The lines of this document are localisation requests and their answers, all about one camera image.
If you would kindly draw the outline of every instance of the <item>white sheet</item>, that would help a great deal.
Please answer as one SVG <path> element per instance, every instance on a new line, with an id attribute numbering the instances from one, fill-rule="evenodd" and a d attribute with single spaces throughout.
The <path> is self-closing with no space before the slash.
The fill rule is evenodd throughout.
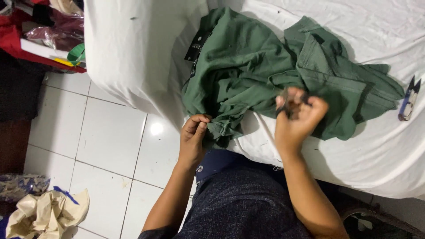
<path id="1" fill-rule="evenodd" d="M 340 37 L 352 60 L 387 63 L 403 85 L 425 73 L 423 0 L 208 0 L 210 9 L 221 6 L 259 19 L 280 38 L 285 28 L 309 16 Z M 205 0 L 85 2 L 90 77 L 130 106 L 162 115 L 179 129 L 184 121 L 180 88 L 190 70 L 183 58 L 207 11 Z M 420 92 L 408 122 L 390 111 L 359 125 L 348 141 L 308 138 L 303 154 L 314 176 L 387 197 L 425 194 L 424 98 Z M 245 136 L 230 149 L 281 166 L 274 125 L 274 119 L 247 113 Z"/>

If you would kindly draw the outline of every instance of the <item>hand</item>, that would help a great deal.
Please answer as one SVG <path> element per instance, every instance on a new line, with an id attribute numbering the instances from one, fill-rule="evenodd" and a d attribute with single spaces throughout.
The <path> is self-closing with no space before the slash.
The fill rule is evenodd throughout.
<path id="1" fill-rule="evenodd" d="M 211 116 L 196 114 L 191 116 L 180 131 L 180 152 L 178 164 L 194 168 L 203 159 L 206 150 L 202 148 L 202 139 L 207 131 Z"/>
<path id="2" fill-rule="evenodd" d="M 310 96 L 308 99 L 310 105 L 304 104 L 301 100 L 303 94 L 304 91 L 301 89 L 288 88 L 287 100 L 293 114 L 291 119 L 288 119 L 285 111 L 282 111 L 276 118 L 275 144 L 281 157 L 286 154 L 299 154 L 303 141 L 328 111 L 328 103 L 319 97 Z M 285 99 L 282 96 L 276 97 L 277 108 L 284 103 Z"/>

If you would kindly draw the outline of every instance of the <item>blue thread snips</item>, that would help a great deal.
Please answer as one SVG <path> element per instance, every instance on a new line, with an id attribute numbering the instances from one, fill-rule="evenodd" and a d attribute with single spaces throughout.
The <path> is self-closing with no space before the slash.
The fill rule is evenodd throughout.
<path id="1" fill-rule="evenodd" d="M 409 83 L 409 87 L 406 90 L 406 95 L 404 97 L 403 104 L 400 108 L 400 113 L 398 118 L 400 121 L 408 121 L 412 116 L 413 107 L 415 106 L 416 97 L 418 96 L 419 89 L 421 88 L 421 79 L 415 85 L 415 76 Z"/>

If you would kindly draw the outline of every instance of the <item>green shirt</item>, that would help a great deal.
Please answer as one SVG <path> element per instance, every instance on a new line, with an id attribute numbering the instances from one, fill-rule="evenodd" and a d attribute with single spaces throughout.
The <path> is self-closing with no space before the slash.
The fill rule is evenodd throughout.
<path id="1" fill-rule="evenodd" d="M 284 31 L 284 42 L 259 21 L 229 8 L 211 10 L 200 30 L 212 32 L 182 89 L 189 115 L 209 114 L 203 144 L 227 148 L 242 136 L 246 110 L 276 118 L 276 93 L 297 86 L 322 97 L 329 111 L 312 136 L 349 139 L 356 125 L 395 109 L 403 88 L 387 65 L 359 65 L 329 31 L 303 17 Z"/>

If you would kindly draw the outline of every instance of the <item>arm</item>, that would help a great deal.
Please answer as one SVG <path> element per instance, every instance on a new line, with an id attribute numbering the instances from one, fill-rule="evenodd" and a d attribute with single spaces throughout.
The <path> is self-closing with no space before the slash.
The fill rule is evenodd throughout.
<path id="1" fill-rule="evenodd" d="M 289 88 L 289 94 L 293 96 L 290 105 L 294 115 L 291 119 L 284 112 L 278 115 L 275 143 L 295 213 L 317 239 L 349 239 L 338 212 L 310 174 L 301 155 L 302 142 L 324 117 L 328 105 L 318 97 L 310 97 L 311 106 L 305 105 L 301 101 L 304 92 L 297 88 Z M 283 103 L 282 97 L 276 98 L 278 107 Z"/>
<path id="2" fill-rule="evenodd" d="M 170 226 L 179 230 L 189 200 L 197 165 L 205 155 L 202 138 L 210 117 L 197 114 L 189 118 L 180 132 L 180 152 L 167 186 L 147 216 L 142 232 Z"/>

